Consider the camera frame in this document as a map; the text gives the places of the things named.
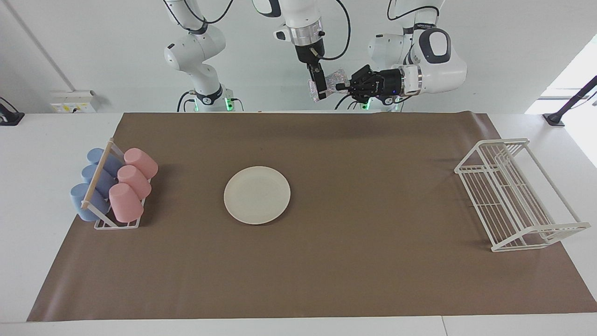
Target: pink cup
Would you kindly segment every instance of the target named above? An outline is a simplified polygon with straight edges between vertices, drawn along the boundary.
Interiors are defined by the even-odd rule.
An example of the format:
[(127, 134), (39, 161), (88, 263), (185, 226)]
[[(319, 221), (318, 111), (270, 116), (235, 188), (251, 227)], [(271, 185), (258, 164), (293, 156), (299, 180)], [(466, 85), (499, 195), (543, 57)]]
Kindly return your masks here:
[(150, 179), (158, 173), (158, 164), (147, 153), (138, 148), (131, 148), (124, 153), (124, 161), (141, 170), (146, 179)]
[(118, 170), (118, 182), (131, 186), (140, 200), (151, 193), (151, 184), (145, 178), (141, 170), (135, 166), (126, 165)]
[(136, 221), (143, 214), (143, 206), (130, 185), (119, 183), (110, 188), (110, 205), (121, 223)]

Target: cable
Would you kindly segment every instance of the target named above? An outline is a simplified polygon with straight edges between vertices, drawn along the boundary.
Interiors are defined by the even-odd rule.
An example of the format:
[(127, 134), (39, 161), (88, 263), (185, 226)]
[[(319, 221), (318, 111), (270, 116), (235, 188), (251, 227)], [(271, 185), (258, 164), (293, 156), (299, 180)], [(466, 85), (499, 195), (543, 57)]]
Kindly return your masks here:
[(437, 8), (435, 6), (421, 6), (421, 7), (415, 8), (413, 10), (409, 10), (406, 13), (400, 14), (399, 16), (391, 18), (390, 17), (390, 7), (392, 6), (392, 1), (396, 1), (396, 0), (390, 0), (390, 2), (387, 4), (387, 13), (386, 13), (387, 19), (390, 20), (390, 21), (394, 21), (394, 20), (400, 19), (401, 17), (409, 15), (412, 12), (415, 12), (415, 11), (418, 11), (418, 10), (424, 10), (424, 9), (427, 9), (427, 8), (435, 10), (436, 12), (438, 12), (438, 16), (439, 16), (439, 8)]
[(588, 97), (587, 100), (585, 100), (584, 102), (582, 102), (582, 103), (580, 103), (580, 104), (578, 104), (576, 106), (571, 107), (570, 109), (577, 108), (579, 106), (584, 105), (586, 102), (588, 102), (589, 100), (593, 99), (593, 97), (595, 97), (595, 94), (597, 94), (597, 91), (595, 91), (593, 94), (591, 94), (591, 97)]
[(166, 5), (166, 8), (170, 12), (170, 14), (172, 15), (172, 17), (176, 21), (176, 23), (179, 24), (179, 26), (181, 26), (184, 30), (188, 30), (188, 31), (192, 31), (193, 30), (191, 28), (187, 28), (187, 27), (183, 26), (182, 23), (180, 23), (180, 21), (178, 20), (178, 18), (176, 17), (176, 15), (174, 15), (174, 12), (172, 12), (172, 9), (170, 9), (170, 6), (168, 6), (168, 3), (166, 2), (166, 0), (164, 0), (164, 5)]
[(231, 101), (235, 102), (235, 101), (239, 101), (241, 103), (241, 108), (242, 111), (245, 112), (245, 106), (242, 104), (242, 100), (238, 99), (238, 98), (231, 98)]
[(405, 100), (408, 100), (410, 97), (412, 97), (412, 96), (408, 96), (408, 97), (406, 97), (405, 99), (401, 99), (401, 100), (399, 100), (399, 101), (395, 101), (395, 100), (394, 100), (394, 104), (400, 104), (400, 103), (404, 102)]
[(346, 50), (348, 50), (348, 45), (350, 44), (350, 33), (352, 31), (352, 28), (350, 28), (350, 16), (348, 15), (348, 10), (346, 10), (344, 4), (340, 0), (336, 0), (336, 2), (340, 4), (342, 10), (344, 11), (344, 14), (346, 15), (346, 23), (348, 24), (348, 36), (346, 37), (346, 45), (344, 46), (344, 50), (336, 57), (323, 57), (319, 55), (314, 48), (311, 48), (311, 52), (315, 55), (315, 57), (319, 58), (320, 60), (337, 60), (341, 58), (342, 56), (344, 56), (344, 54), (346, 54)]
[(183, 103), (183, 99), (187, 96), (187, 94), (190, 94), (190, 92), (189, 91), (185, 91), (183, 93), (183, 95), (180, 96), (179, 104), (178, 104), (178, 106), (176, 106), (176, 112), (180, 112), (180, 105)]
[(193, 100), (193, 99), (187, 99), (187, 100), (185, 100), (185, 101), (184, 101), (184, 104), (183, 104), (183, 111), (184, 111), (184, 112), (186, 112), (186, 104), (187, 104), (188, 102), (193, 102), (193, 103), (194, 103), (194, 102), (195, 102), (195, 100)]
[(230, 9), (230, 6), (231, 6), (231, 5), (232, 5), (232, 3), (234, 2), (234, 0), (230, 0), (230, 2), (228, 2), (228, 6), (226, 7), (226, 10), (224, 10), (224, 12), (222, 13), (222, 15), (220, 15), (220, 17), (219, 17), (219, 18), (215, 19), (214, 21), (209, 21), (209, 20), (205, 19), (205, 17), (204, 17), (204, 18), (200, 18), (200, 17), (198, 17), (198, 16), (197, 16), (197, 14), (195, 14), (195, 12), (193, 12), (193, 10), (191, 9), (191, 7), (189, 6), (189, 3), (187, 2), (187, 0), (183, 0), (183, 1), (184, 1), (184, 4), (185, 4), (185, 5), (187, 6), (187, 8), (189, 9), (190, 13), (191, 13), (191, 14), (193, 14), (193, 16), (194, 16), (194, 17), (195, 17), (197, 20), (199, 20), (199, 21), (201, 21), (201, 22), (203, 22), (203, 23), (207, 23), (208, 25), (211, 25), (211, 24), (213, 24), (213, 23), (216, 23), (216, 22), (220, 21), (221, 19), (223, 19), (223, 18), (224, 18), (224, 16), (226, 15), (226, 13), (228, 13), (228, 10)]
[(19, 110), (16, 107), (14, 107), (14, 105), (11, 104), (8, 100), (4, 99), (3, 97), (0, 97), (0, 99), (4, 100), (7, 104), (9, 104), (10, 107), (13, 108), (14, 112), (19, 113)]
[(338, 102), (338, 104), (336, 104), (336, 107), (334, 109), (338, 109), (338, 107), (340, 106), (340, 104), (342, 104), (342, 102), (346, 99), (350, 97), (349, 94), (345, 95), (344, 97), (342, 97), (342, 99), (340, 99), (340, 101)]

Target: dish rack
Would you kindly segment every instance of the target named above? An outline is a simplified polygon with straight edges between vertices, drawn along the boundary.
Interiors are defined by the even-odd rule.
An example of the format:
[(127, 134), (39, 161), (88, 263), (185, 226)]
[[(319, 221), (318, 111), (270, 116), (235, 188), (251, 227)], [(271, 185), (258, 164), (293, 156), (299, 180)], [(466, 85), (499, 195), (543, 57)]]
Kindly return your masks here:
[[(124, 153), (116, 146), (114, 143), (114, 138), (110, 138), (108, 143), (104, 149), (104, 153), (101, 155), (100, 161), (97, 163), (96, 171), (91, 178), (91, 182), (89, 183), (89, 188), (87, 188), (87, 193), (85, 194), (85, 198), (81, 201), (81, 209), (86, 210), (89, 209), (92, 213), (99, 217), (94, 224), (94, 228), (96, 230), (123, 230), (123, 229), (130, 229), (130, 228), (138, 228), (139, 222), (141, 221), (141, 217), (139, 217), (136, 221), (129, 222), (129, 223), (120, 223), (114, 222), (108, 216), (104, 215), (101, 211), (99, 211), (92, 203), (91, 203), (91, 196), (93, 195), (93, 191), (96, 188), (97, 181), (100, 178), (101, 170), (104, 168), (106, 164), (106, 160), (108, 155), (112, 153), (118, 160), (124, 163)], [(141, 205), (145, 207), (145, 198), (141, 200)]]
[[(460, 176), (489, 237), (493, 252), (540, 249), (589, 228), (528, 148), (528, 139), (482, 140), (454, 172)], [(576, 222), (557, 224), (514, 157), (526, 151)]]

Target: blue cup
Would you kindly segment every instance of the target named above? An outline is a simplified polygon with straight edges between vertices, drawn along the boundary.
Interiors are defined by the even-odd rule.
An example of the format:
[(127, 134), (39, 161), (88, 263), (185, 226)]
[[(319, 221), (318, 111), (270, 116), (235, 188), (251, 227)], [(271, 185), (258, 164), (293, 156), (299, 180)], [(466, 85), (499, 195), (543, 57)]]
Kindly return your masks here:
[[(101, 156), (104, 154), (104, 150), (101, 148), (94, 148), (87, 153), (87, 161), (91, 164), (98, 164)], [(124, 163), (118, 160), (112, 153), (108, 154), (106, 164), (104, 164), (104, 170), (108, 174), (112, 175), (113, 178), (118, 176), (118, 169), (122, 168)]]
[[(75, 185), (70, 190), (70, 199), (73, 201), (75, 209), (81, 217), (81, 219), (83, 219), (85, 222), (94, 222), (98, 220), (99, 217), (96, 216), (95, 213), (92, 213), (89, 209), (81, 209), (81, 202), (85, 198), (85, 193), (87, 192), (88, 188), (89, 184), (87, 183)], [(93, 194), (91, 196), (91, 204), (93, 204), (93, 206), (95, 206), (104, 215), (107, 214), (108, 210), (110, 209), (110, 204), (106, 202), (106, 200), (100, 195), (100, 193), (97, 190), (93, 191)]]
[[(97, 165), (90, 164), (89, 166), (83, 168), (81, 172), (81, 177), (83, 178), (83, 182), (87, 184), (91, 184), (91, 180), (93, 178), (93, 174), (96, 172)], [(110, 194), (110, 188), (116, 184), (116, 180), (108, 174), (107, 171), (104, 169), (100, 172), (100, 178), (97, 180), (96, 190), (100, 192), (100, 195), (103, 198), (108, 198)]]

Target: aluminum foil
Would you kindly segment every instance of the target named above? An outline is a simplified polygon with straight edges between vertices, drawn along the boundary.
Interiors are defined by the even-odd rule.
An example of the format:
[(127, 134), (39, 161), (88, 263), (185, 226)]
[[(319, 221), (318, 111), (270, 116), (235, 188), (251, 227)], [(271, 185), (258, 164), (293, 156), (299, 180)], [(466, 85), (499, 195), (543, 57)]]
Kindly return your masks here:
[[(325, 84), (328, 87), (325, 91), (325, 95), (329, 96), (335, 92), (343, 94), (348, 93), (347, 90), (336, 90), (336, 84), (338, 83), (344, 83), (347, 86), (350, 85), (350, 81), (348, 80), (348, 77), (346, 76), (346, 72), (344, 71), (344, 69), (339, 69), (325, 77)], [(313, 98), (314, 102), (320, 101), (317, 87), (315, 86), (315, 82), (312, 80), (309, 80), (309, 93), (311, 94), (311, 98)]]

